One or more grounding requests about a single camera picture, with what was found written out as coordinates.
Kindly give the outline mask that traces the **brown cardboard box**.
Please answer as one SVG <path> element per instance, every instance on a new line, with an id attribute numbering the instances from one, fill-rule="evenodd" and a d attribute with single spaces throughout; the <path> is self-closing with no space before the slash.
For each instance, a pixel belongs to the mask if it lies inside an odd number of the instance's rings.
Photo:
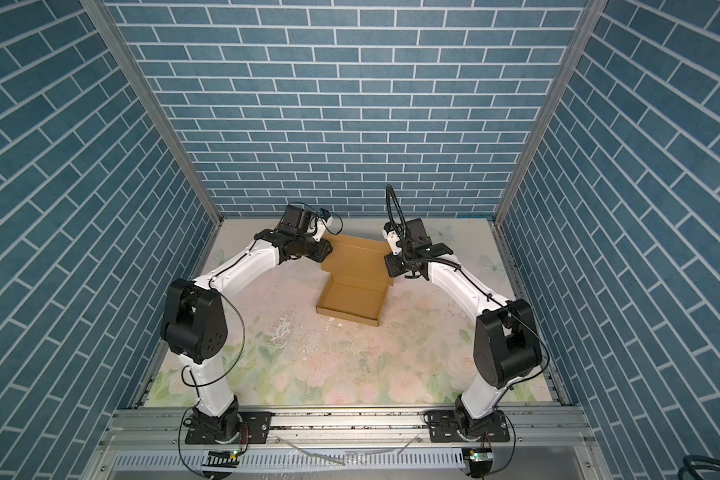
<path id="1" fill-rule="evenodd" d="M 318 314 L 378 327 L 394 280 L 386 269 L 386 242 L 327 235 L 333 251 L 321 263 L 330 274 L 316 305 Z"/>

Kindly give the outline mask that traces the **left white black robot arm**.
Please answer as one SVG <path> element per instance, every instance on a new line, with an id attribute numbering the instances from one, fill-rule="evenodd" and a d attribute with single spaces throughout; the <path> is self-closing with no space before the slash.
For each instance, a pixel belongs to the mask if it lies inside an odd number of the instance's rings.
<path id="1" fill-rule="evenodd" d="M 265 229 L 242 252 L 216 269 L 191 280 L 177 279 L 166 289 L 161 338 L 187 370 L 183 383 L 195 391 L 197 411 L 220 419 L 235 404 L 223 365 L 228 337 L 225 309 L 238 312 L 232 298 L 263 273 L 290 260 L 323 262 L 332 252 L 318 234 L 291 235 Z"/>

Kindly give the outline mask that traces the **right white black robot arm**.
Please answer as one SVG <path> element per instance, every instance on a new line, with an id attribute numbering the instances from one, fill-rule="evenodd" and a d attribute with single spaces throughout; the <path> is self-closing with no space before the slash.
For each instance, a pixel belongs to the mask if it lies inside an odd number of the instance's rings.
<path id="1" fill-rule="evenodd" d="M 404 247 L 400 240 L 390 245 L 385 257 L 390 277 L 408 275 L 431 282 L 475 321 L 477 373 L 456 401 L 463 419 L 477 421 L 493 414 L 508 390 L 542 372 L 542 344 L 526 301 L 510 300 L 487 287 L 442 243 L 418 249 Z"/>

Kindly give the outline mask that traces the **right green circuit board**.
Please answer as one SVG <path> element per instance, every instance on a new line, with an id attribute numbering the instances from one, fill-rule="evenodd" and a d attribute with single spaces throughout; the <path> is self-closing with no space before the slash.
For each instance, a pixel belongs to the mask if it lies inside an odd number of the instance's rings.
<path id="1" fill-rule="evenodd" d="M 468 464 L 492 463 L 494 461 L 494 454 L 488 448 L 464 448 L 462 454 Z"/>

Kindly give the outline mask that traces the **green circuit board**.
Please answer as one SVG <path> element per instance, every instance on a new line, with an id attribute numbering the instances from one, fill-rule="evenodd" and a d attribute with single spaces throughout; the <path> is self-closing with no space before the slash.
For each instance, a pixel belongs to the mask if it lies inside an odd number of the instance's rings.
<path id="1" fill-rule="evenodd" d="M 203 470 L 210 471 L 212 468 L 237 468 L 240 464 L 241 452 L 232 451 L 210 451 L 201 465 Z"/>
<path id="2" fill-rule="evenodd" d="M 492 463 L 494 461 L 494 454 L 488 448 L 464 448 L 462 454 L 468 464 Z"/>

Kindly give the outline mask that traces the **left green circuit board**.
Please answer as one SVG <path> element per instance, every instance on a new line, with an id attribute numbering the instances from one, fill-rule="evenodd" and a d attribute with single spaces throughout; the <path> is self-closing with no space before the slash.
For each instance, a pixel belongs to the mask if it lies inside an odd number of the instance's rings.
<path id="1" fill-rule="evenodd" d="M 210 471 L 212 468 L 237 468 L 240 464 L 241 452 L 232 451 L 210 451 L 201 465 L 203 470 Z"/>

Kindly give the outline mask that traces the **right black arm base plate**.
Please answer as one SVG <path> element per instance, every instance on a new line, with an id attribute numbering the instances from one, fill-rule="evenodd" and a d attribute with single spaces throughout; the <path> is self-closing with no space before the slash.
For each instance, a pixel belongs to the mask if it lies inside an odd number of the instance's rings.
<path id="1" fill-rule="evenodd" d="M 508 442 L 510 433 L 501 410 L 473 419 L 461 408 L 427 410 L 422 415 L 433 443 Z"/>

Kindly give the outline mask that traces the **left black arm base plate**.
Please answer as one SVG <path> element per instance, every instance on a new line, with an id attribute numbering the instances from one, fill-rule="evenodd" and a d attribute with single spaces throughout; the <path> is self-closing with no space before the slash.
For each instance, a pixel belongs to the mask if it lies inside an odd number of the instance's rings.
<path id="1" fill-rule="evenodd" d="M 184 419 L 188 445 L 265 444 L 271 426 L 268 411 L 234 411 L 223 417 L 210 417 L 197 409 Z"/>

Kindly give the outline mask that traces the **aluminium front rail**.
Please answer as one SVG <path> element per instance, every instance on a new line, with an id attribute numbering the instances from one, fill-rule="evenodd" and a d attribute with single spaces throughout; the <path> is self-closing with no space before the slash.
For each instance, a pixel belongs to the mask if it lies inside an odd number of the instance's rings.
<path id="1" fill-rule="evenodd" d="M 578 407 L 555 403 L 504 408 L 508 442 L 433 443 L 422 415 L 442 405 L 251 407 L 272 413 L 265 444 L 188 445 L 179 408 L 118 411 L 84 470 L 87 479 L 605 479 L 604 457 Z M 399 447 L 346 466 L 308 458 L 276 436 L 320 453 Z M 468 464 L 464 448 L 488 448 L 492 463 Z M 237 468 L 201 465 L 210 451 L 241 452 Z"/>

